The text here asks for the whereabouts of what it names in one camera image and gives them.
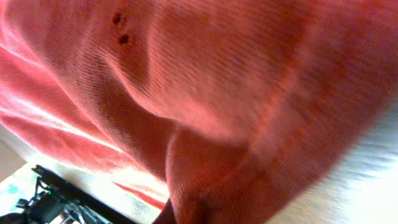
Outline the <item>orange printed t-shirt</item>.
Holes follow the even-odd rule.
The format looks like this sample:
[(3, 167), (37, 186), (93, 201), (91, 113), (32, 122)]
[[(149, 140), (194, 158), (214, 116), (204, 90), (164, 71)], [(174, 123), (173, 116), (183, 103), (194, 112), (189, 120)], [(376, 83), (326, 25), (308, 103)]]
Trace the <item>orange printed t-shirt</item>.
[(1, 123), (176, 223), (262, 223), (397, 94), (396, 1), (2, 1)]

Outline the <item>black arm base stand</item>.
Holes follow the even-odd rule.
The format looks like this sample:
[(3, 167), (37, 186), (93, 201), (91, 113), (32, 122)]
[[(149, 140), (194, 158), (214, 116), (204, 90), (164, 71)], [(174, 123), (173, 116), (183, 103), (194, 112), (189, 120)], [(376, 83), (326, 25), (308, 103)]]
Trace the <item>black arm base stand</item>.
[(46, 224), (62, 215), (62, 223), (137, 224), (56, 173), (40, 165), (32, 170), (39, 175), (34, 196), (20, 198), (16, 207), (22, 209), (21, 213), (2, 215), (2, 224)]

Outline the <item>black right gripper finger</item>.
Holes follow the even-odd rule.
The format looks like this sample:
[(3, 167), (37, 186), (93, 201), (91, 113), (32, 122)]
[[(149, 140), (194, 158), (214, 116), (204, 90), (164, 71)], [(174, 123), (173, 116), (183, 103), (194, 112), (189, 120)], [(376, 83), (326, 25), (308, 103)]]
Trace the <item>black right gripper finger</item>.
[(170, 199), (168, 199), (164, 208), (152, 224), (176, 224), (174, 209)]

